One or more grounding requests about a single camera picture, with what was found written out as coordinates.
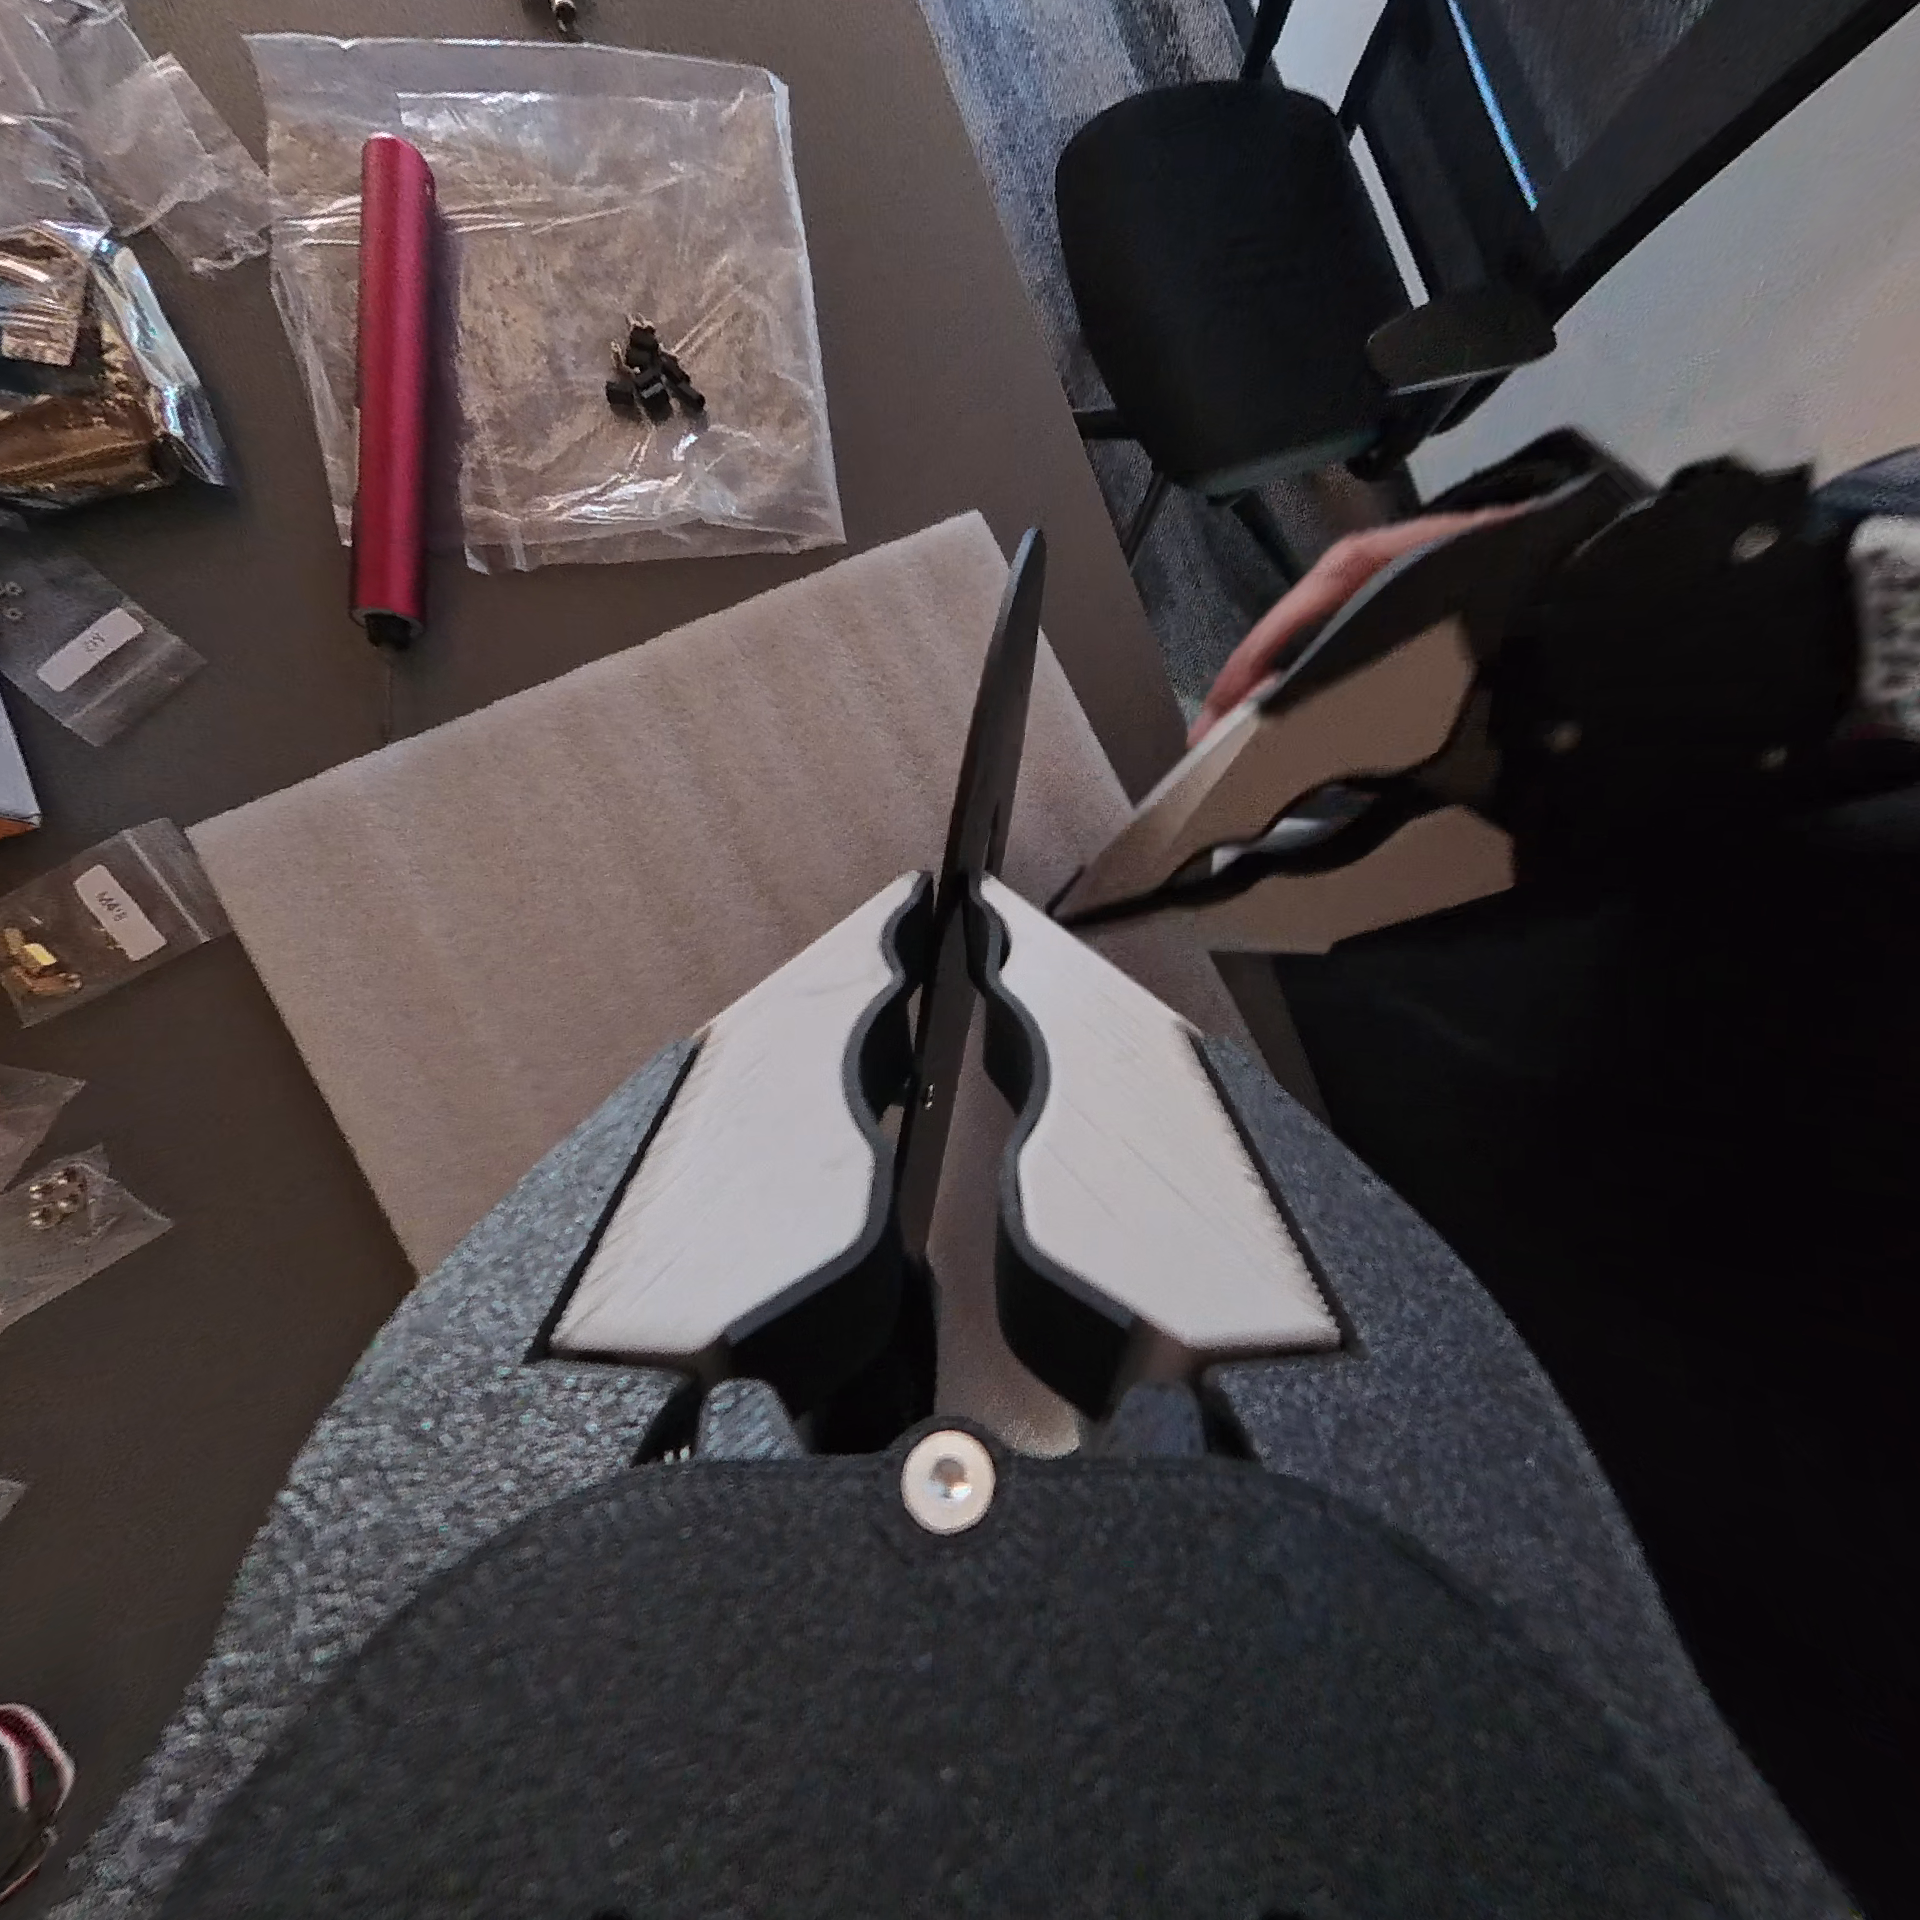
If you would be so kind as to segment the person's right hand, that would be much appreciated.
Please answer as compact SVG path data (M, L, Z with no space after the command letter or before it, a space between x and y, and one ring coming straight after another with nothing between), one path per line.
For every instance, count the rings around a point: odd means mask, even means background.
M1470 512L1421 512L1421 521L1393 521L1393 523L1367 523L1333 537L1228 656L1228 667L1210 678L1187 744L1202 744L1241 698L1249 698L1284 651L1299 651L1306 634L1318 634L1367 576L1381 576L1391 563L1398 563L1421 547L1459 537L1470 523L1501 523L1521 508L1470 508Z

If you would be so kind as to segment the dark grey desk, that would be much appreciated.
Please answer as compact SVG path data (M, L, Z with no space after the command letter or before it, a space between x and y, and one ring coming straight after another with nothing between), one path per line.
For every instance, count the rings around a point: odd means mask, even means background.
M998 547L1042 523L1042 634L1113 777L1145 792L1187 719L922 5L592 5L592 34L784 81L848 554L948 512L986 512ZM4 843L4 891L125 824L199 824L344 764L386 715L266 261L194 280L138 251L210 377L235 486L77 512L72 547L210 667L117 744L15 706L46 824ZM414 1272L240 941L30 1032L4 1012L4 1066L84 1080L50 1149L106 1140L167 1213L0 1345L4 1481L27 1484L0 1537L0 1680L77 1755L61 1850L4 1900L46 1912Z

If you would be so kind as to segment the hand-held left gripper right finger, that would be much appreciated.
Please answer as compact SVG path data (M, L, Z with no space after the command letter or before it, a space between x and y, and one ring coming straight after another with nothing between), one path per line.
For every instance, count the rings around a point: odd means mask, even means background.
M1138 1385L1327 1355L1343 1325L1204 1035L998 879L973 885L1008 1348L1080 1421Z

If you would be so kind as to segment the pile of small black parts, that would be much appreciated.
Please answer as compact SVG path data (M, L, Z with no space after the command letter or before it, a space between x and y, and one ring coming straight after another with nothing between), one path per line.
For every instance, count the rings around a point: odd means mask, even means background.
M612 347L612 377L601 377L612 415L627 419L704 419L704 394L684 367L684 357L659 347L651 320L627 320L625 335Z

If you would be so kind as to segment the small grey labelled bag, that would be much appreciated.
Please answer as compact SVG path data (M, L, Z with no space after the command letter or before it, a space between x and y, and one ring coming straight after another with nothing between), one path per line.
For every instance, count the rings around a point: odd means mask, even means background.
M142 725L194 667L199 656L94 563L0 547L0 678L84 744Z

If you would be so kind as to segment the small bag with brass parts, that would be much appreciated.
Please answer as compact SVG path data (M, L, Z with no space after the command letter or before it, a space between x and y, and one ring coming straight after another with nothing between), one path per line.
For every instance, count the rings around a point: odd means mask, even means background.
M0 986L46 1027L228 936L190 831L155 818L0 894Z

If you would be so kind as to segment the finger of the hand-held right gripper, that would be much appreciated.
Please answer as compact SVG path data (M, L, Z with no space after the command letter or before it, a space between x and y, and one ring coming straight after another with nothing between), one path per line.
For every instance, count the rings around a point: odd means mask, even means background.
M1518 885L1518 851L1464 805L1347 824L1279 824L1245 851L1204 851L1181 879L1092 904L1092 879L1055 894L1055 920L1121 930L1181 920L1210 954L1327 954L1378 930L1425 920Z
M1079 867L1092 904L1142 894L1195 856L1245 851L1289 818L1347 824L1378 805L1391 818L1464 805L1501 824L1491 665L1521 603L1615 512L1620 486L1584 471L1501 523L1421 547L1367 576Z

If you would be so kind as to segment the small clear parts bag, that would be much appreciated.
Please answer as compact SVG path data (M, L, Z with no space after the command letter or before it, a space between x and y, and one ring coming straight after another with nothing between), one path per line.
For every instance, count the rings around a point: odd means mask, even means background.
M0 1066L0 1189L17 1181L30 1149L50 1137L61 1109L77 1094L77 1080Z

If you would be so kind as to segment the large clear plastic bag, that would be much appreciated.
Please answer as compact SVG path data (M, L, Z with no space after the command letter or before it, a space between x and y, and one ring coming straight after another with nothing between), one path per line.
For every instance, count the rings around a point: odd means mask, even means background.
M430 537L474 572L842 547L793 100L760 64L558 41L254 34L274 297L339 537L357 491L365 145L435 178ZM651 320L704 419L612 415Z

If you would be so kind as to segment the red handled screwdriver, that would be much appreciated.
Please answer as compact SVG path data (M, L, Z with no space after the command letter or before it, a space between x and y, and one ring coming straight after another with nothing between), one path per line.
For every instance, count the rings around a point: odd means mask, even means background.
M396 656L430 619L435 251L430 157L411 138L372 138L357 199L350 619L381 656L381 744L396 740Z

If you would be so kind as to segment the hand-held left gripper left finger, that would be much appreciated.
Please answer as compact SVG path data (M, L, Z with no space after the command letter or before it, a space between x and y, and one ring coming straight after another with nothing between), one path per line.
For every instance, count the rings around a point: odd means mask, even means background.
M916 990L937 879L906 867L701 1027L535 1348L768 1385L813 1446L937 1406L937 1161L916 1168Z

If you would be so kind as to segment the black round-back chair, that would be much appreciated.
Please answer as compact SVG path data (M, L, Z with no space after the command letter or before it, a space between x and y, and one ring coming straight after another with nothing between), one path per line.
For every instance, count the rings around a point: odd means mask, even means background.
M1111 387L1079 437L1204 500L1398 459L1464 385L1558 351L1521 286L1406 303L1333 113L1284 82L1142 90L1067 138L1049 199Z

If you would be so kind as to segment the small bag with silver nuts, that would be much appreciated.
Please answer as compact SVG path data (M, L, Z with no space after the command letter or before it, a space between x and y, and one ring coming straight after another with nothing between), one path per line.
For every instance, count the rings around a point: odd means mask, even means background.
M37 1304L77 1290L162 1233L167 1219L113 1177L106 1140L46 1161L0 1195L0 1327L27 1325Z

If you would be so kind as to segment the white foam sheet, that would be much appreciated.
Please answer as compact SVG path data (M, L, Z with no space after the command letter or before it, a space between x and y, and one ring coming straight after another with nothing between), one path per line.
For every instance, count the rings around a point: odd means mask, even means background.
M981 512L190 824L411 1272L659 1043L937 867Z

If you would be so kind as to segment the crumpled clear plastic bag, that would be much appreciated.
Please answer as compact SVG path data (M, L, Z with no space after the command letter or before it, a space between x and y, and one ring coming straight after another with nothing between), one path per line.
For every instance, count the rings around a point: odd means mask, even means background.
M266 168L125 5L4 0L0 72L0 103L62 138L117 240L155 233L190 273L266 251L277 213Z

